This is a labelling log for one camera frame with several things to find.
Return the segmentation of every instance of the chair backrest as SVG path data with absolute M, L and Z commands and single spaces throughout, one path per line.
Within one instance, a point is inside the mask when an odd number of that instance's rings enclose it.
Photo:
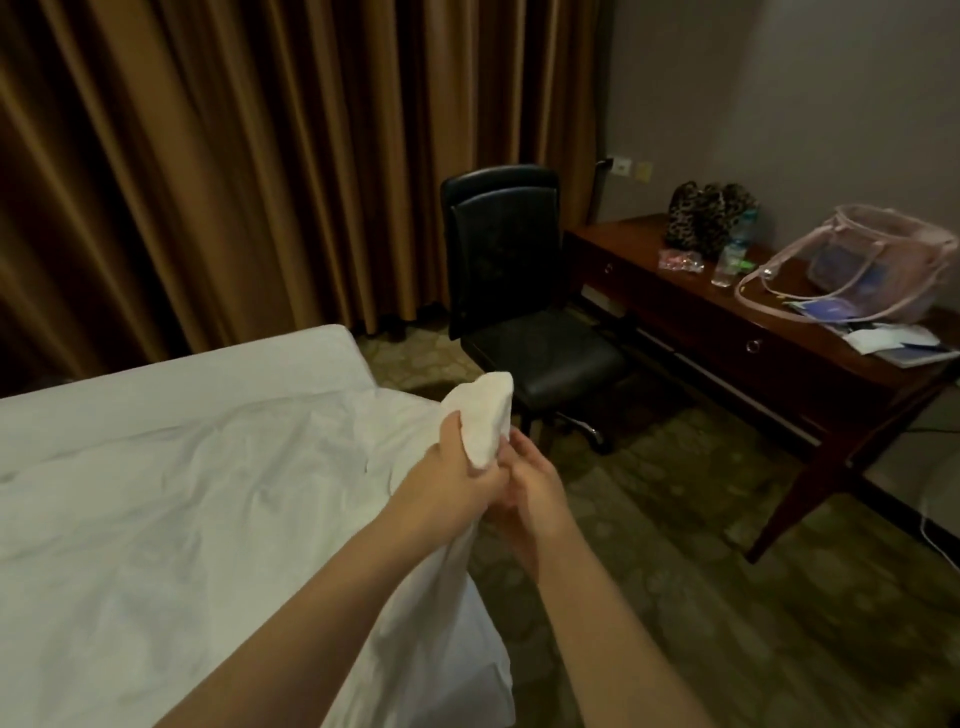
M 560 179 L 536 164 L 468 172 L 440 185 L 450 338 L 551 303 L 561 263 Z

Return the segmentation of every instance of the wooden desk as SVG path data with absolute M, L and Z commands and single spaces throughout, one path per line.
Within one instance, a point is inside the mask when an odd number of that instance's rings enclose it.
M 666 215 L 651 215 L 568 233 L 571 283 L 576 291 L 586 283 L 623 304 L 631 325 L 662 344 L 664 354 L 681 354 L 820 441 L 747 553 L 755 562 L 827 497 L 849 489 L 848 463 L 862 473 L 960 376 L 960 360 L 898 369 L 857 354 L 822 327 L 747 308 L 732 288 L 710 283 L 712 264 L 699 275 L 659 271 L 666 223 Z M 768 255 L 755 246 L 749 258 L 759 263 Z M 800 295 L 817 293 L 800 260 L 781 268 L 777 284 Z M 779 305 L 758 282 L 747 293 Z M 924 323 L 960 344 L 960 315 L 934 309 Z

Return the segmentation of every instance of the plastic bottle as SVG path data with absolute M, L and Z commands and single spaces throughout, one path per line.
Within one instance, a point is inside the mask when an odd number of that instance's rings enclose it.
M 710 279 L 713 285 L 727 288 L 740 275 L 740 263 L 746 256 L 750 243 L 753 242 L 755 225 L 755 209 L 748 209 L 740 215 L 740 219 L 736 221 L 733 230 L 730 231 L 730 242 L 720 253 L 717 267 L 713 270 L 713 278 Z

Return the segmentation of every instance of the brown curtain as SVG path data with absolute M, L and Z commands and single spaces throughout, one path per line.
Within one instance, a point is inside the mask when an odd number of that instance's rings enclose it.
M 0 9 L 0 353 L 92 376 L 446 302 L 437 190 L 556 169 L 587 212 L 596 3 Z

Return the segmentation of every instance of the floor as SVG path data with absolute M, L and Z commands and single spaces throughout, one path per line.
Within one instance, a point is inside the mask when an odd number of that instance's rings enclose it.
M 381 386 L 430 399 L 480 374 L 441 325 L 359 344 Z M 541 447 L 591 545 L 718 726 L 944 728 L 960 712 L 960 576 L 936 554 L 840 496 L 750 566 L 740 554 L 797 461 L 642 366 L 590 416 L 613 434 L 613 454 L 553 428 Z M 580 725 L 536 591 L 492 533 L 477 539 L 470 572 L 510 652 L 517 725 Z

